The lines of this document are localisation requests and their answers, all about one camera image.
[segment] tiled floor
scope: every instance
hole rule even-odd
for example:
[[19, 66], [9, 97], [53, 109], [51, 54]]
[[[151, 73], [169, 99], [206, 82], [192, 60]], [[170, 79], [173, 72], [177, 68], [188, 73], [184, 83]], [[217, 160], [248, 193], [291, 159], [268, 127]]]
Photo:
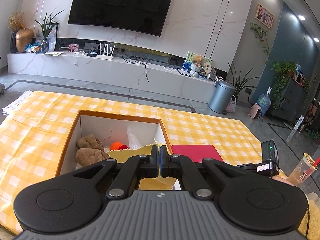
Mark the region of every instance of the tiled floor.
[[[313, 155], [319, 147], [318, 143], [308, 134], [298, 132], [289, 143], [286, 143], [285, 140], [291, 130], [285, 127], [283, 121], [269, 120], [266, 117], [263, 118], [264, 122], [261, 119], [250, 119], [248, 116], [249, 109], [247, 107], [240, 106], [239, 104], [237, 105], [236, 112], [234, 114], [222, 115], [213, 112], [208, 107], [208, 104], [201, 102], [78, 80], [2, 73], [0, 74], [0, 83], [5, 84], [7, 90], [5, 95], [0, 96], [0, 108], [7, 106], [9, 103], [17, 99], [24, 91], [38, 90], [110, 99], [113, 101], [157, 106], [176, 109], [179, 111], [237, 119], [242, 121], [261, 142], [271, 139], [274, 140], [279, 152], [280, 168], [286, 175], [289, 175], [295, 168], [304, 152]], [[4, 119], [5, 116], [0, 115], [0, 123], [2, 123]], [[319, 156], [320, 150], [315, 153], [315, 157]], [[316, 192], [320, 195], [319, 188], [320, 171], [316, 171], [312, 175], [312, 178], [309, 178], [303, 184], [302, 189], [305, 193]]]

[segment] white marble tv cabinet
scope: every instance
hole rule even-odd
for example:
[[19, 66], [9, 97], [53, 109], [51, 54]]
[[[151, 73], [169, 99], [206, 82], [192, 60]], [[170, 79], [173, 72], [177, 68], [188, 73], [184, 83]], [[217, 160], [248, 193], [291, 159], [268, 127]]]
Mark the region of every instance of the white marble tv cabinet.
[[150, 64], [126, 63], [122, 58], [111, 61], [64, 52], [54, 57], [44, 54], [8, 54], [9, 73], [50, 76], [96, 82], [159, 93], [178, 98], [209, 103], [215, 86], [213, 82], [181, 75], [178, 71]]

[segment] glass vase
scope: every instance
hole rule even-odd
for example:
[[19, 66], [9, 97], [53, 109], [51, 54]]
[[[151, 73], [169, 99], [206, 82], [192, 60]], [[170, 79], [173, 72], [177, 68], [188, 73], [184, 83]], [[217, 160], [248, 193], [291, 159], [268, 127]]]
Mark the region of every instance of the glass vase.
[[10, 52], [16, 53], [18, 52], [17, 46], [16, 46], [16, 34], [18, 31], [12, 32], [11, 34], [11, 40], [10, 40]]
[[46, 53], [49, 51], [49, 42], [48, 40], [42, 40], [41, 42], [41, 53]]

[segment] pink heater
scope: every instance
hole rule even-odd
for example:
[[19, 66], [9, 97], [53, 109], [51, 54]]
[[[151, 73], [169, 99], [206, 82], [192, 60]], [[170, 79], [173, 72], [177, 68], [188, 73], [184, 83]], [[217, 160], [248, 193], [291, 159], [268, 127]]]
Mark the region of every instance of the pink heater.
[[249, 115], [251, 119], [252, 118], [258, 119], [260, 114], [261, 114], [261, 107], [256, 103], [251, 107]]

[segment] television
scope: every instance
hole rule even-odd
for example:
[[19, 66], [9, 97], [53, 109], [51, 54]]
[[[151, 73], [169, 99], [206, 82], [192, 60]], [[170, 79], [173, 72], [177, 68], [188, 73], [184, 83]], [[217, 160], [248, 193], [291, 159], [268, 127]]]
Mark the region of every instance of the television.
[[73, 0], [68, 24], [97, 25], [160, 36], [171, 0]]

